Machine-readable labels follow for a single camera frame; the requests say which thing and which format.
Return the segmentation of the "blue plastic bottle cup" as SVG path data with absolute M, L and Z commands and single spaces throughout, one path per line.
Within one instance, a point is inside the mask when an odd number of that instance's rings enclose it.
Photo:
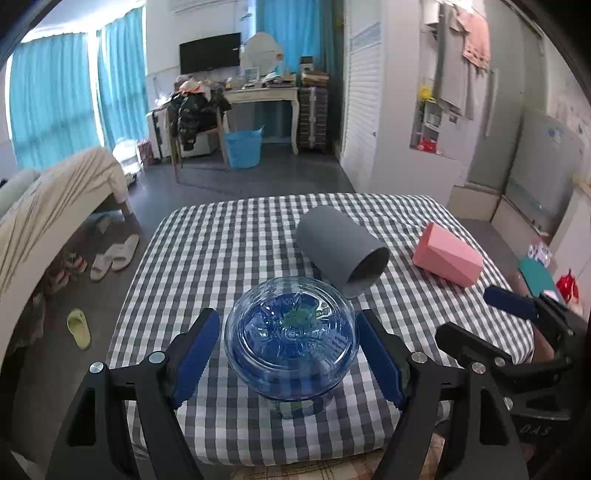
M 359 351 L 355 312 L 339 290 L 307 277 L 274 278 L 245 292 L 224 322 L 229 365 L 276 417 L 315 415 Z

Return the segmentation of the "pink faceted cup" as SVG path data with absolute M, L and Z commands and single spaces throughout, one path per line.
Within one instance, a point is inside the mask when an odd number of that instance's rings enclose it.
M 415 266 L 460 287 L 472 287 L 484 269 L 482 255 L 437 223 L 429 223 L 413 256 Z

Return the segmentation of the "grey cylindrical cup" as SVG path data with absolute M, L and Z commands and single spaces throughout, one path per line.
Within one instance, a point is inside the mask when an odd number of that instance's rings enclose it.
M 341 211 L 312 208 L 301 217 L 295 242 L 335 289 L 346 298 L 359 297 L 385 272 L 388 246 Z

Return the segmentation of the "teal lidded brown bin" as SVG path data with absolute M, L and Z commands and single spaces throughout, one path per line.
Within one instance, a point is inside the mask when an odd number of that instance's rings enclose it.
M 534 297 L 544 294 L 555 301 L 562 301 L 552 277 L 542 263 L 529 257 L 523 257 L 519 260 L 518 270 Z

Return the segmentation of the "grey checkered tablecloth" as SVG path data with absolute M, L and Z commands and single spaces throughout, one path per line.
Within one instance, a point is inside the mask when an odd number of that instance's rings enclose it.
M 108 366 L 134 365 L 166 348 L 204 308 L 228 316 L 245 291 L 267 279 L 318 277 L 298 250 L 294 232 L 301 216 L 320 205 L 349 215 L 390 249 L 386 271 L 353 307 L 375 311 L 409 349 L 451 365 L 435 334 L 453 322 L 515 363 L 532 359 L 532 326 L 485 303 L 486 287 L 505 285 L 493 261 L 485 261 L 477 284 L 468 289 L 414 265 L 415 248 L 430 223 L 473 242 L 443 205 L 428 196 L 329 193 L 184 207 L 163 219 L 123 302 Z M 283 465 L 370 452 L 391 438 L 398 416 L 359 355 L 324 411 L 281 419 L 236 376 L 222 347 L 214 349 L 197 392 L 177 414 L 193 455 L 226 465 Z

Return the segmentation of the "yellow-green slipper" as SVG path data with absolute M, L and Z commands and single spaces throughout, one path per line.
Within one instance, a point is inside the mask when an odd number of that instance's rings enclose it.
M 91 336 L 84 312 L 80 309 L 72 310 L 67 316 L 66 326 L 77 347 L 86 350 L 90 345 Z

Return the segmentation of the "white slipper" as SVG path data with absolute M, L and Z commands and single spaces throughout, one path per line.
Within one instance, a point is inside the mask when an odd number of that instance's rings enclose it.
M 108 273 L 113 258 L 119 252 L 120 244 L 111 245 L 104 253 L 97 254 L 90 268 L 89 278 L 93 282 L 99 282 Z
M 132 234 L 122 244 L 113 246 L 111 263 L 113 271 L 121 271 L 131 263 L 139 240 L 138 234 Z

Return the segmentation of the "bed with beige blanket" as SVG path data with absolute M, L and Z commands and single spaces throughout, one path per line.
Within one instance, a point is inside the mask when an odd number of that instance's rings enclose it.
M 130 214 L 123 169 L 93 147 L 44 170 L 1 216 L 1 353 L 46 269 L 108 198 Z

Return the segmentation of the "blue plastic basket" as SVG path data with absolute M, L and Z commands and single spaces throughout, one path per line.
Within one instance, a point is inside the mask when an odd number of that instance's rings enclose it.
M 225 134 L 225 146 L 231 169 L 249 169 L 260 162 L 263 128 L 228 132 Z

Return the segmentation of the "white vanity desk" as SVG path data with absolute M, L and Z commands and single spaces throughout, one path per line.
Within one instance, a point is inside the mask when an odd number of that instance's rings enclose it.
M 294 155 L 298 154 L 297 127 L 298 119 L 300 119 L 300 102 L 298 101 L 297 87 L 230 89 L 224 91 L 224 96 L 231 105 L 263 102 L 290 102 L 290 145 Z

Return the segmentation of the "blue window curtain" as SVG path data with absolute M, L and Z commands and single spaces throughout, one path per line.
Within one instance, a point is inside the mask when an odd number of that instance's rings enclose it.
M 8 107 L 19 169 L 43 170 L 90 147 L 147 137 L 144 12 L 14 49 Z

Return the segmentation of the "wooden chair with clothes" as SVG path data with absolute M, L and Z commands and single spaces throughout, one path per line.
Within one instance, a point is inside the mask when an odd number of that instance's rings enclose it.
M 178 89 L 169 99 L 170 141 L 176 142 L 173 165 L 182 165 L 182 154 L 192 152 L 199 137 L 216 134 L 221 157 L 229 167 L 228 150 L 225 143 L 223 116 L 231 109 L 226 99 L 224 83 L 195 80 L 185 76 Z

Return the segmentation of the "black wall television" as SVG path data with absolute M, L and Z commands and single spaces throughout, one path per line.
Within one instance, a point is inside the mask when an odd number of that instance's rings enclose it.
M 239 32 L 206 37 L 179 45 L 181 74 L 237 67 L 242 34 Z

